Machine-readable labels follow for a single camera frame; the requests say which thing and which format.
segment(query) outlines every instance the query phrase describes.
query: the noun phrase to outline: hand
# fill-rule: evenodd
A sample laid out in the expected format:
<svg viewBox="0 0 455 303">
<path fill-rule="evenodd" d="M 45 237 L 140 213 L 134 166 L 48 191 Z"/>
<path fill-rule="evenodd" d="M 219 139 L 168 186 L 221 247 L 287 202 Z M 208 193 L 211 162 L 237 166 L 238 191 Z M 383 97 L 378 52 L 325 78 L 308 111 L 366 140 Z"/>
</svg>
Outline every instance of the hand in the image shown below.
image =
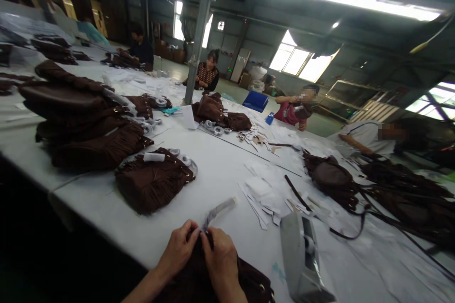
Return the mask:
<svg viewBox="0 0 455 303">
<path fill-rule="evenodd" d="M 231 237 L 222 230 L 209 227 L 213 238 L 213 250 L 209 239 L 201 233 L 205 262 L 210 281 L 220 302 L 246 302 L 245 293 L 238 282 L 237 251 Z"/>
<path fill-rule="evenodd" d="M 190 232 L 191 236 L 186 241 L 186 236 Z M 166 250 L 155 268 L 161 276 L 166 278 L 166 281 L 170 281 L 185 267 L 193 252 L 199 232 L 198 224 L 193 220 L 187 220 L 181 228 L 172 231 Z"/>
</svg>

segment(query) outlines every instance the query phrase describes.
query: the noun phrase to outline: white table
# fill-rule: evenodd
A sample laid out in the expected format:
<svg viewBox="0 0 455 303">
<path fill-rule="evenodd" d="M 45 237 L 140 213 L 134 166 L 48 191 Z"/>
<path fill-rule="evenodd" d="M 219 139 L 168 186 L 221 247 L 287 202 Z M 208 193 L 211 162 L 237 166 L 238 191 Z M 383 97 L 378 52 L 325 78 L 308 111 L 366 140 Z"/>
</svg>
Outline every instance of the white table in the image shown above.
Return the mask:
<svg viewBox="0 0 455 303">
<path fill-rule="evenodd" d="M 75 49 L 83 50 L 88 55 L 98 58 L 104 56 L 104 53 L 99 51 L 77 47 Z M 110 68 L 97 61 L 62 67 L 79 76 L 98 81 L 103 81 L 103 75 L 105 75 L 119 94 L 141 95 L 148 92 L 152 95 L 166 95 L 174 106 L 181 103 L 186 90 L 172 79 L 153 79 L 142 72 Z M 193 101 L 198 101 L 200 97 L 201 92 L 195 91 Z M 20 101 L 20 96 L 2 98 L 1 109 L 16 111 L 14 104 Z M 225 100 L 223 104 L 230 111 L 243 111 L 258 119 L 257 113 L 240 105 Z M 0 118 L 2 114 L 11 115 L 10 112 L 7 114 L 0 112 Z M 81 174 L 68 174 L 53 168 L 47 153 L 34 141 L 36 124 L 41 120 L 40 118 L 32 117 L 14 123 L 0 122 L 0 148 L 6 159 L 15 164 L 41 188 L 52 192 L 58 200 L 94 226 L 106 239 L 147 268 L 157 264 L 173 229 L 180 227 L 189 218 L 201 222 L 208 210 L 224 199 L 236 196 L 238 204 L 235 209 L 214 221 L 213 225 L 222 228 L 232 236 L 241 258 L 270 278 L 277 302 L 291 302 L 285 280 L 280 275 L 284 269 L 279 228 L 271 223 L 267 231 L 260 229 L 256 215 L 237 185 L 238 182 L 251 176 L 244 164 L 245 162 L 275 163 L 281 167 L 283 174 L 290 177 L 299 192 L 310 193 L 311 197 L 328 207 L 336 208 L 337 205 L 333 204 L 332 199 L 324 197 L 315 189 L 311 180 L 302 171 L 302 160 L 291 148 L 283 147 L 276 151 L 276 155 L 272 155 L 265 150 L 265 147 L 256 151 L 251 145 L 240 143 L 235 132 L 217 138 L 203 130 L 185 129 L 182 117 L 164 117 L 157 111 L 154 111 L 154 117 L 163 120 L 163 125 L 158 126 L 149 135 L 154 139 L 155 145 L 181 149 L 183 153 L 195 160 L 199 166 L 199 173 L 196 180 L 186 185 L 168 206 L 150 217 L 138 216 L 126 204 L 115 188 L 113 172 L 91 172 L 81 176 Z M 314 147 L 318 143 L 325 146 L 330 153 L 333 151 L 332 154 L 338 161 L 359 181 L 356 176 L 358 171 L 343 161 L 328 140 L 311 133 L 297 132 L 294 127 L 277 121 L 272 127 L 265 128 L 270 129 L 277 143 L 293 143 L 298 139 L 306 147 Z M 287 129 L 285 134 L 282 134 L 283 129 Z M 282 187 L 290 192 L 284 179 L 282 179 Z M 368 254 L 367 260 L 384 257 L 378 253 L 382 249 L 390 248 L 390 252 L 394 252 L 393 245 L 396 246 L 396 244 L 382 245 L 383 248 L 374 247 L 375 243 L 379 244 L 383 241 L 377 239 L 373 233 L 374 224 L 380 223 L 373 218 L 367 218 L 361 238 L 350 243 L 336 239 L 321 222 L 315 220 L 314 224 L 321 252 L 321 276 L 327 289 L 336 294 L 339 302 L 366 300 L 396 302 L 381 277 L 365 266 L 363 263 L 365 259 L 360 259 L 352 252 L 352 249 L 362 250 L 365 243 L 368 245 L 366 250 L 371 253 Z M 358 218 L 348 215 L 341 208 L 330 217 L 329 224 L 334 228 L 343 229 L 346 234 L 354 234 L 359 227 Z M 400 232 L 389 225 L 381 225 L 380 231 L 393 235 L 393 240 L 402 241 L 403 236 L 400 236 Z M 408 245 L 409 241 L 402 242 L 407 247 L 414 247 L 414 245 Z M 400 280 L 397 279 L 396 283 L 399 286 Z"/>
</svg>

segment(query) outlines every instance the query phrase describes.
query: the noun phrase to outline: person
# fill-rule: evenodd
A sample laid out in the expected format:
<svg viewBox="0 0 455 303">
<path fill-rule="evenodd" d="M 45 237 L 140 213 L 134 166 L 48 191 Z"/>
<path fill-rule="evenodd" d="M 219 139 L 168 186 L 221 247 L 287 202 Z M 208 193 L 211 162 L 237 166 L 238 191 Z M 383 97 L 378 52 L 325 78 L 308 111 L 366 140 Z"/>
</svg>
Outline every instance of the person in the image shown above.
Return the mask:
<svg viewBox="0 0 455 303">
<path fill-rule="evenodd" d="M 127 52 L 131 56 L 138 59 L 141 63 L 148 62 L 152 65 L 153 69 L 153 47 L 152 44 L 148 41 L 147 38 L 144 37 L 144 31 L 142 26 L 139 23 L 132 22 L 130 23 L 131 36 L 134 39 L 134 43 L 129 50 L 122 50 L 118 48 L 117 51 L 120 52 Z"/>
<path fill-rule="evenodd" d="M 319 93 L 319 86 L 307 85 L 303 87 L 299 96 L 279 96 L 275 102 L 280 105 L 280 110 L 274 117 L 290 125 L 299 124 L 299 130 L 304 131 L 307 128 L 307 119 L 313 113 L 309 106 Z"/>
<path fill-rule="evenodd" d="M 328 139 L 338 145 L 354 147 L 365 155 L 379 154 L 389 158 L 396 140 L 404 140 L 406 136 L 407 131 L 398 123 L 360 121 L 345 125 L 339 133 L 330 135 Z"/>
<path fill-rule="evenodd" d="M 150 270 L 123 303 L 152 302 L 164 287 L 186 265 L 200 235 L 210 281 L 217 298 L 223 303 L 247 303 L 238 281 L 237 251 L 231 237 L 222 230 L 208 228 L 213 238 L 213 250 L 205 233 L 198 224 L 188 220 L 171 233 L 171 238 L 158 265 Z"/>
<path fill-rule="evenodd" d="M 219 80 L 219 71 L 217 69 L 217 63 L 219 58 L 219 51 L 212 50 L 207 55 L 207 62 L 202 62 L 198 66 L 198 72 L 196 73 L 196 81 L 199 82 L 199 86 L 205 90 L 215 91 Z"/>
</svg>

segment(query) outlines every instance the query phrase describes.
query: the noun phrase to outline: cardboard box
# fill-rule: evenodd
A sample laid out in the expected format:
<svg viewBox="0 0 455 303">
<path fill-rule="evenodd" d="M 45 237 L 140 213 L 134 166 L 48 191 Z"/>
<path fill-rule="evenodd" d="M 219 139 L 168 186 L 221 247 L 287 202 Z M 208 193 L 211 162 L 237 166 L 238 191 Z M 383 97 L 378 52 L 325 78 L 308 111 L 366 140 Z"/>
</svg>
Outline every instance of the cardboard box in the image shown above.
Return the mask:
<svg viewBox="0 0 455 303">
<path fill-rule="evenodd" d="M 251 82 L 251 75 L 248 72 L 244 72 L 242 74 L 242 77 L 240 78 L 240 83 L 238 84 L 239 87 L 248 89 L 248 85 L 250 85 Z"/>
</svg>

